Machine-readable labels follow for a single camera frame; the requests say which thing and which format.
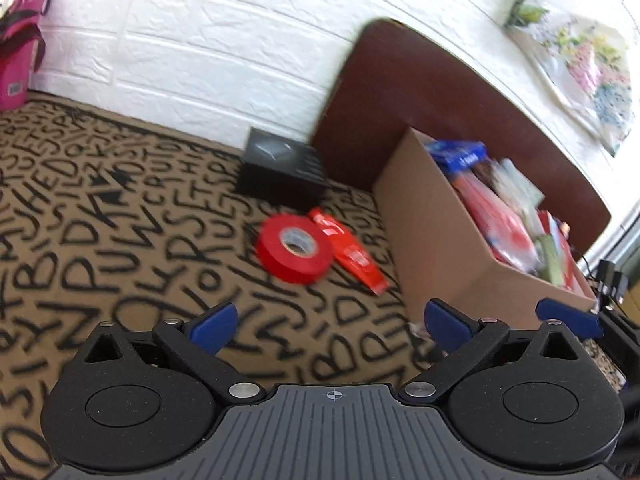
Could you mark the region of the red tape roll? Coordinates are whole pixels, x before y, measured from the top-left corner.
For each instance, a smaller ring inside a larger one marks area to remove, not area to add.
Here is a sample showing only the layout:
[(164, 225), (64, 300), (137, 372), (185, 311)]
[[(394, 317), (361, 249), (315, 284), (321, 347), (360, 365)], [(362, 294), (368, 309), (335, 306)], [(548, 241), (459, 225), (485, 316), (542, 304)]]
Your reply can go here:
[(260, 264), (270, 275), (296, 285), (321, 280), (334, 258), (329, 237), (314, 222), (297, 214), (276, 214), (262, 222), (255, 248)]

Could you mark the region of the blue medicine box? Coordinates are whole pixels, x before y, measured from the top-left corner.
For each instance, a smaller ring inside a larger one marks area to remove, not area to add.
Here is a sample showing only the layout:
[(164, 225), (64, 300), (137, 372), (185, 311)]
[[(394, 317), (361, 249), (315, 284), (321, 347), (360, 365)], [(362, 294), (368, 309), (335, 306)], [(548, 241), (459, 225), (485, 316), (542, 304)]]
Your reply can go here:
[(434, 140), (425, 142), (424, 148), (446, 176), (468, 170), (487, 159), (487, 148), (482, 142)]

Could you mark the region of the gold bar keychain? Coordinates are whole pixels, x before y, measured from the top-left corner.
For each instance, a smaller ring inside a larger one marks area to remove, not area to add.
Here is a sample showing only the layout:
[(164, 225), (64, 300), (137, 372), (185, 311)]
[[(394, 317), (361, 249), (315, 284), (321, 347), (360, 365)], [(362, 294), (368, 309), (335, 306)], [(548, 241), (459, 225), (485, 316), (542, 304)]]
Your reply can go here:
[(553, 237), (550, 234), (541, 235), (535, 244), (539, 258), (538, 275), (554, 286), (563, 286), (562, 263)]

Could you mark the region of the brown cardboard box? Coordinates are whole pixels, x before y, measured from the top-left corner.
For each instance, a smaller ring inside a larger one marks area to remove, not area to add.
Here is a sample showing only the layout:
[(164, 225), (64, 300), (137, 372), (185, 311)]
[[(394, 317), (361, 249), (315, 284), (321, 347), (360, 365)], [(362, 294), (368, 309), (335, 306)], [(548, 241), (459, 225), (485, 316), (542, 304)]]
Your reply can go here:
[(521, 330), (539, 326), (535, 308), (544, 298), (581, 311), (594, 307), (596, 297), (578, 268), (573, 272), (580, 291), (570, 292), (495, 259), (427, 154), (428, 140), (408, 129), (374, 184), (409, 321), (423, 325), (432, 298), (470, 318), (490, 316)]

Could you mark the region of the red tube package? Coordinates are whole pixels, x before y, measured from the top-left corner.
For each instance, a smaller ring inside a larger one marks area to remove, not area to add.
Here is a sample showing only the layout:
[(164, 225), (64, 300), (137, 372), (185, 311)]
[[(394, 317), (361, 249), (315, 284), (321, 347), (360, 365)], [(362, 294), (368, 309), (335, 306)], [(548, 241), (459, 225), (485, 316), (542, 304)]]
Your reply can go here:
[(358, 278), (376, 296), (386, 292), (390, 286), (386, 277), (347, 226), (320, 208), (311, 209), (308, 216), (326, 234), (333, 248), (334, 259), (346, 271)]

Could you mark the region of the black cardboard box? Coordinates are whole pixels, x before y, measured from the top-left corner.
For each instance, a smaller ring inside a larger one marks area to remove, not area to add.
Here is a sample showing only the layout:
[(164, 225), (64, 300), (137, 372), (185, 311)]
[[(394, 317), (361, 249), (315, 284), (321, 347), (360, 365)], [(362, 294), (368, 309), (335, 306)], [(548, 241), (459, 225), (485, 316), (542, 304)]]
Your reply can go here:
[(235, 192), (307, 212), (320, 205), (329, 187), (315, 148), (262, 129), (250, 129)]

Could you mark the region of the dark brown headboard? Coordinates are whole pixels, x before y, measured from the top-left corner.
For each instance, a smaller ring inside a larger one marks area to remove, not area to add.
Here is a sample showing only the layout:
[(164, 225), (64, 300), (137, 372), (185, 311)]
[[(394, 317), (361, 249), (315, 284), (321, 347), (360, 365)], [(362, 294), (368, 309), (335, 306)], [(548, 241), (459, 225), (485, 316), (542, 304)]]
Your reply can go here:
[(586, 252), (611, 214), (567, 154), (503, 93), (456, 56), (391, 18), (363, 27), (344, 62), (312, 146), (329, 178), (371, 191), (408, 128), (436, 139), (483, 142), (544, 192)]

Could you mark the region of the floral pillow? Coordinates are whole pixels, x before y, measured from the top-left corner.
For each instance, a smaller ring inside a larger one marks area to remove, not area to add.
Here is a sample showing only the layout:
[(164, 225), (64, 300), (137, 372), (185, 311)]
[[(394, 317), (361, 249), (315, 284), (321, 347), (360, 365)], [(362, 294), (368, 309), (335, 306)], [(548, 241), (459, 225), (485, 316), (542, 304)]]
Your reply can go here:
[(639, 123), (639, 0), (514, 0), (504, 27), (564, 112), (616, 155)]

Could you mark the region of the pink bottle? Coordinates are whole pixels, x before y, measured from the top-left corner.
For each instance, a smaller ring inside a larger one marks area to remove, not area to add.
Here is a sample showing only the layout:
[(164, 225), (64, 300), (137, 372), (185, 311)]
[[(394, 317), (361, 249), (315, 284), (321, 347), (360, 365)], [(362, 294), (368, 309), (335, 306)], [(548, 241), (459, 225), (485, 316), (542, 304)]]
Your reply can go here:
[(26, 101), (32, 73), (46, 54), (39, 27), (51, 0), (13, 0), (1, 18), (1, 110), (16, 110)]

